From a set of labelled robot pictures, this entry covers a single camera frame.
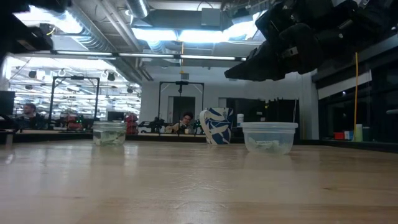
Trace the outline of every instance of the blue and white cup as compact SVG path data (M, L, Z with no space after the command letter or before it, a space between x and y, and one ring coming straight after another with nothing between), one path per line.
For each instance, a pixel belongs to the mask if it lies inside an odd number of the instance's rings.
M201 127L209 144L229 144L233 122L232 108L207 108L200 112Z

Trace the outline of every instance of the black frame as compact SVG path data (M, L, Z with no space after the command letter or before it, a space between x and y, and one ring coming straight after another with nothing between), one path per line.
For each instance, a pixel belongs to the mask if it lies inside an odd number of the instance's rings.
M71 76L71 77L60 77L60 76L56 76L56 77L52 77L52 88L51 88L51 100L50 100L50 114L49 114L49 120L48 120L48 124L50 128L51 125L51 119L52 119L52 107L53 107L53 101L54 101L54 90L55 87L57 87L58 85L55 84L55 81L58 78L62 78L64 81L67 78L70 78L71 80L84 80L84 79L89 79L89 80L97 80L97 90L96 90L96 95L95 95L95 111L94 111L94 120L97 117L97 108L98 108L98 94L100 93L100 78L98 77L77 77L77 76Z
M160 116L160 95L162 93L162 85L163 83L174 83L176 85L179 85L180 87L182 85L189 85L189 84L198 84L201 85L201 110L203 110L203 101L205 99L205 84L204 83L198 83L198 82L185 82L185 81L177 81L177 82L159 82L159 98L158 98L158 104L157 104L157 117L159 118Z

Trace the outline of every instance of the white bottle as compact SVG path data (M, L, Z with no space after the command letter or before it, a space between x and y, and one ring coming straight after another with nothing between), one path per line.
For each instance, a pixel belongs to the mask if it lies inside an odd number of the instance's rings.
M237 127L240 127L240 126L242 125L242 123L243 123L243 118L244 118L244 115L243 115L243 114L238 114L238 115L236 115L236 126L237 126Z

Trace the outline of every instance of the plastic lid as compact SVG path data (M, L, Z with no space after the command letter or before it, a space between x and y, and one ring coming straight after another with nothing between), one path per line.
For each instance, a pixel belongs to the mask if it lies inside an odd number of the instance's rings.
M289 122L243 122L243 128L249 127L265 127L265 128L297 128L299 124Z

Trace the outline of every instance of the wooden table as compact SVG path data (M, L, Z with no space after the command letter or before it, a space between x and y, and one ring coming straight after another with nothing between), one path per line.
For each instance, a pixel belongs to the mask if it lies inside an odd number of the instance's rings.
M398 223L398 154L91 141L0 151L0 222Z

